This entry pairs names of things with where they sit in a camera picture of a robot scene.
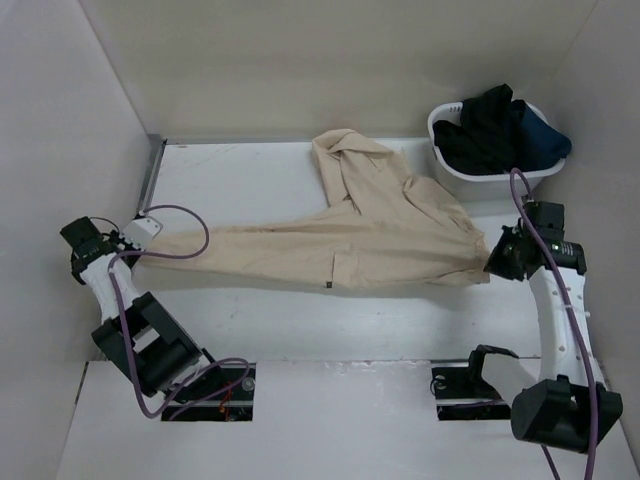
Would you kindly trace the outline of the beige trousers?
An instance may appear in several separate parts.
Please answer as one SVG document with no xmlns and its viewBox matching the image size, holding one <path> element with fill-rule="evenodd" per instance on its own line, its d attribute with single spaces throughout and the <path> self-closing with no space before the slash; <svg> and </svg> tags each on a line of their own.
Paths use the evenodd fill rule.
<svg viewBox="0 0 640 480">
<path fill-rule="evenodd" d="M 406 156 L 349 129 L 312 141 L 326 210 L 288 223 L 167 233 L 143 259 L 153 269 L 229 274 L 297 284 L 373 289 L 400 284 L 486 284 L 485 235 L 434 179 Z"/>
</svg>

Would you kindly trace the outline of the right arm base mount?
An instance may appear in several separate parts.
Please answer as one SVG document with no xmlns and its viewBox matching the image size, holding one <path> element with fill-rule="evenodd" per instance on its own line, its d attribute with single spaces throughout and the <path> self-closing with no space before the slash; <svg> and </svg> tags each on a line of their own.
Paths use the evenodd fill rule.
<svg viewBox="0 0 640 480">
<path fill-rule="evenodd" d="M 430 392 L 440 421 L 508 420 L 510 407 L 484 380 L 472 379 L 466 363 L 431 365 Z"/>
</svg>

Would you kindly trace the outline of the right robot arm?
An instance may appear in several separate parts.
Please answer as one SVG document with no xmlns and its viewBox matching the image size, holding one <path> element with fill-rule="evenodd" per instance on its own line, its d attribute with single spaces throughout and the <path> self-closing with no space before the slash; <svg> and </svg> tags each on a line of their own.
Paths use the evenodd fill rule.
<svg viewBox="0 0 640 480">
<path fill-rule="evenodd" d="M 509 349 L 479 345 L 464 384 L 479 396 L 497 392 L 511 410 L 516 439 L 586 454 L 621 417 L 623 403 L 595 378 L 584 250 L 564 239 L 563 205 L 529 200 L 522 209 L 515 226 L 503 227 L 485 270 L 528 284 L 538 316 L 540 372 L 530 374 Z"/>
</svg>

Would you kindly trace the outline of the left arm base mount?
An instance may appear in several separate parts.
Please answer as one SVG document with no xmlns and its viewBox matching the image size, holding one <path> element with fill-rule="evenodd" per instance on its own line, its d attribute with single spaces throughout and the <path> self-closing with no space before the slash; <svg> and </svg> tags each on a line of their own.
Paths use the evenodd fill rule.
<svg viewBox="0 0 640 480">
<path fill-rule="evenodd" d="M 161 414 L 163 422 L 248 422 L 253 419 L 256 364 L 222 365 L 187 385 Z"/>
</svg>

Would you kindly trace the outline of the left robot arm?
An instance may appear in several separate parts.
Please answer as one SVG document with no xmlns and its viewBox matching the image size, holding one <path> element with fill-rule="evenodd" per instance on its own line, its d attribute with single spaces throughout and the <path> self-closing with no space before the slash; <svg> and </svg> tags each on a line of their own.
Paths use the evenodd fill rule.
<svg viewBox="0 0 640 480">
<path fill-rule="evenodd" d="M 88 217 L 63 227 L 71 247 L 71 273 L 88 286 L 101 311 L 92 332 L 98 349 L 148 398 L 163 393 L 184 404 L 210 399 L 228 384 L 221 367 L 201 349 L 152 293 L 133 283 L 137 255 L 162 230 L 148 216 L 137 216 L 124 229 L 101 232 Z"/>
</svg>

